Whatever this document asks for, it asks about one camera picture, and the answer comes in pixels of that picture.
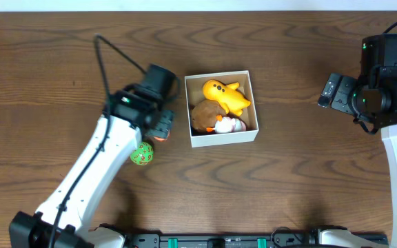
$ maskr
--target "green ball with red dots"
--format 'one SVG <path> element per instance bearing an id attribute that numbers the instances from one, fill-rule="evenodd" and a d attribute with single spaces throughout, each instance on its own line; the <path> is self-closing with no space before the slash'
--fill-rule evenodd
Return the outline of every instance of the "green ball with red dots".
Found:
<path id="1" fill-rule="evenodd" d="M 142 142 L 137 149 L 131 153 L 131 161 L 136 165 L 146 165 L 151 162 L 154 157 L 154 149 L 146 142 Z"/>

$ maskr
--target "cardboard box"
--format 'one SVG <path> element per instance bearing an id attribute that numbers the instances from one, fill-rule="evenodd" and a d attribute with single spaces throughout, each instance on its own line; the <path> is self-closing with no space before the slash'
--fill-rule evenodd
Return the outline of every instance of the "cardboard box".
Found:
<path id="1" fill-rule="evenodd" d="M 251 101 L 251 105 L 247 108 L 244 108 L 243 114 L 239 117 L 242 121 L 246 123 L 247 131 L 229 134 L 200 134 L 192 129 L 190 124 L 190 106 L 195 106 L 201 101 L 205 100 L 202 89 L 206 81 L 210 79 L 218 80 L 226 85 L 235 82 L 240 83 L 238 91 L 243 93 L 247 100 Z M 251 80 L 248 71 L 221 72 L 213 74 L 186 76 L 185 89 L 192 147 L 254 141 L 256 135 L 258 134 L 258 122 L 256 120 L 254 96 L 252 95 Z"/>

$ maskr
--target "yellow toy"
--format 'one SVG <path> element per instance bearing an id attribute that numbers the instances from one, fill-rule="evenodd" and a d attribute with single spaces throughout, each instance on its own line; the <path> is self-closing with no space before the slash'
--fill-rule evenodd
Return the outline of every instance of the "yellow toy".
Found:
<path id="1" fill-rule="evenodd" d="M 236 91 L 239 86 L 238 82 L 224 85 L 220 81 L 212 79 L 203 86 L 203 94 L 206 99 L 218 101 L 226 114 L 231 112 L 240 116 L 243 113 L 242 109 L 251 105 L 251 102 Z"/>

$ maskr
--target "white box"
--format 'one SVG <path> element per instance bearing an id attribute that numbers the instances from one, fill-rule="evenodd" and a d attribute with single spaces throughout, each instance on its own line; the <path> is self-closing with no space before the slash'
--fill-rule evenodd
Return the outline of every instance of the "white box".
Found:
<path id="1" fill-rule="evenodd" d="M 243 109 L 243 114 L 239 117 L 246 123 L 247 131 L 229 134 L 196 134 L 196 132 L 192 129 L 190 120 L 190 106 L 195 106 L 201 101 L 205 100 L 202 89 L 205 82 L 210 79 L 218 80 L 226 85 L 235 82 L 240 83 L 238 91 L 243 93 L 247 100 L 251 101 L 251 105 Z M 251 80 L 248 71 L 185 76 L 185 89 L 192 147 L 254 141 L 256 135 L 258 134 L 258 122 L 256 120 L 255 102 L 254 96 L 252 94 Z"/>

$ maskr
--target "wood grain surface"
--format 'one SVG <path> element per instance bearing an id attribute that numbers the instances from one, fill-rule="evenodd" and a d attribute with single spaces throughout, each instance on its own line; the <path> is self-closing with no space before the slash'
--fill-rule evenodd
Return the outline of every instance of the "wood grain surface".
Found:
<path id="1" fill-rule="evenodd" d="M 92 223 L 164 233 L 267 233 L 343 225 L 391 235 L 380 134 L 318 107 L 331 72 L 358 76 L 360 41 L 397 12 L 0 13 L 0 247 L 91 137 L 104 100 L 92 45 L 101 33 L 142 65 L 185 75 L 249 70 L 253 143 L 190 147 L 185 89 L 170 140 L 126 162 Z M 104 49 L 112 90 L 141 75 Z"/>

